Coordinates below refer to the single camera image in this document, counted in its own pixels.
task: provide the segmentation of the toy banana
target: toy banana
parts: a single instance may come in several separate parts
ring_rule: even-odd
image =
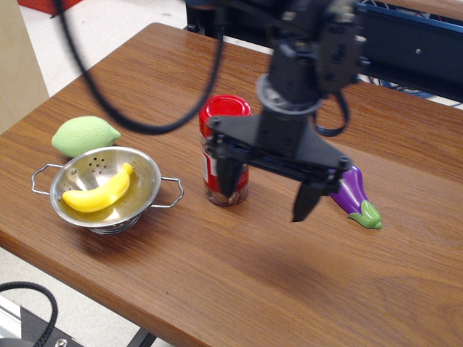
[[[63,200],[73,209],[80,212],[102,210],[119,200],[130,185],[130,174],[133,167],[122,165],[122,172],[117,173],[104,185],[92,190],[69,190],[63,193]]]

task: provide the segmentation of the wooden table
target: wooden table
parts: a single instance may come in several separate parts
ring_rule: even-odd
[[[214,47],[151,25],[91,71],[131,117],[165,124],[199,97]],[[267,63],[227,46],[214,93],[240,95],[258,113]],[[365,83],[346,96],[352,123],[331,142],[362,169],[382,230],[329,197],[291,223],[297,182],[253,168],[244,202],[213,205],[196,121],[160,137],[114,125],[118,145],[182,179],[175,208],[148,210],[117,235],[73,226],[30,191],[30,176],[67,161],[51,146],[64,121],[107,119],[78,79],[0,137],[0,245],[178,347],[463,346],[463,113]],[[321,118],[338,114],[328,100]],[[161,200],[173,194],[161,186]]]

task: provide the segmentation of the purple eggplant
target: purple eggplant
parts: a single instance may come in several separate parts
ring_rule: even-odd
[[[330,196],[349,213],[349,218],[356,220],[360,225],[366,228],[382,228],[381,216],[365,194],[362,172],[358,167],[351,166],[343,173],[339,191]]]

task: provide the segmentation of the black cable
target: black cable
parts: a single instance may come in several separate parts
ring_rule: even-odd
[[[315,128],[317,129],[318,134],[321,134],[327,137],[338,136],[339,134],[341,134],[346,129],[347,124],[349,123],[349,120],[350,120],[349,105],[347,105],[347,101],[344,98],[344,94],[342,93],[342,91],[338,91],[334,93],[334,96],[336,97],[338,101],[339,107],[341,107],[341,111],[344,117],[344,125],[342,127],[335,128],[335,129],[327,129],[325,127],[321,127],[320,125],[315,124]]]
[[[32,282],[8,282],[0,284],[0,292],[8,291],[10,289],[33,289],[34,291],[40,291],[43,295],[45,295],[51,304],[51,317],[50,321],[48,322],[45,331],[43,331],[42,336],[38,339],[38,341],[34,344],[33,347],[43,347],[50,337],[51,333],[56,324],[56,318],[58,317],[58,304],[56,303],[56,299],[53,294],[45,287],[32,283]]]
[[[113,105],[111,105],[111,103],[101,94],[99,87],[95,83],[95,80],[90,75],[90,73],[85,69],[79,57],[79,54],[77,52],[71,32],[69,31],[69,26],[67,25],[66,16],[64,15],[64,7],[63,7],[62,0],[54,0],[54,3],[55,3],[55,7],[56,7],[56,10],[60,18],[62,30],[64,31],[64,34],[66,36],[69,48],[71,49],[72,55],[74,56],[74,59],[77,65],[79,66],[80,71],[82,72],[82,75],[85,81],[87,82],[88,87],[90,88],[90,91],[92,92],[94,98],[98,101],[100,106],[103,108],[103,110],[111,118],[113,118],[115,121],[121,124],[123,127],[126,127],[134,132],[140,132],[143,134],[151,134],[151,135],[160,135],[160,134],[165,134],[167,132],[171,132],[175,129],[180,128],[181,126],[185,125],[188,121],[190,121],[200,111],[200,109],[203,107],[203,105],[209,98],[209,95],[212,92],[213,86],[217,78],[217,74],[218,74],[218,70],[219,70],[220,62],[221,62],[222,51],[224,47],[224,29],[222,26],[224,23],[223,22],[224,8],[219,7],[216,10],[216,14],[217,14],[216,24],[218,25],[217,26],[218,43],[217,43],[216,56],[215,56],[215,61],[213,63],[212,72],[209,77],[208,84],[206,85],[203,91],[203,96],[196,103],[196,105],[190,111],[188,111],[182,118],[174,121],[173,123],[167,124],[167,125],[157,126],[157,125],[145,124],[145,123],[130,119],[129,117],[125,116],[121,111],[119,111],[117,108],[115,108]]]

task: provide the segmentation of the metal frame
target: metal frame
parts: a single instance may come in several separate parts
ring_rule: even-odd
[[[371,62],[365,74],[402,86],[463,102],[463,23],[415,16],[361,4]],[[258,18],[231,9],[225,35],[270,46]],[[213,12],[187,7],[190,31],[216,37]]]

